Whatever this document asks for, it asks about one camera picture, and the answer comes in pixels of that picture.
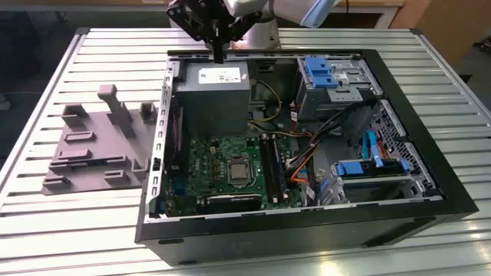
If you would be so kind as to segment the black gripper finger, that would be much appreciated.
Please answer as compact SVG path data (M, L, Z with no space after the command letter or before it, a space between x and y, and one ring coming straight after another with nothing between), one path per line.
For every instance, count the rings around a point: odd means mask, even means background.
M217 36L218 25L194 27L191 25L193 10L190 1L171 1L167 7L167 16L174 23L187 32L187 34L197 40L203 41L206 46L211 49L214 55L214 62L219 63L219 38Z
M231 41L238 41L251 29L262 16L233 17L223 16L219 18L219 63L225 62L225 52Z

